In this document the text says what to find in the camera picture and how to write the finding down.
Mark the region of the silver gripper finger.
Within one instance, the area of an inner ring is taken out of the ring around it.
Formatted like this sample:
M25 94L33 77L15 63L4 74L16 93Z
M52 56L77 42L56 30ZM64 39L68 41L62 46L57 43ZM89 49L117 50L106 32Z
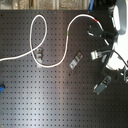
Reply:
M94 50L94 51L91 52L91 58L93 60L98 59L98 58L102 58L104 56L105 56L105 54L102 51Z

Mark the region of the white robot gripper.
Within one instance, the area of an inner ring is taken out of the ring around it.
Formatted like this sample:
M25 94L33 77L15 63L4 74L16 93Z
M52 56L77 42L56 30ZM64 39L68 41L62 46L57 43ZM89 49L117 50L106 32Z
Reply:
M124 35L127 29L127 8L125 5L115 5L113 10L113 25L116 28L119 35ZM90 26L87 33L91 36L102 38L106 44L108 41L104 35L104 31L101 28Z

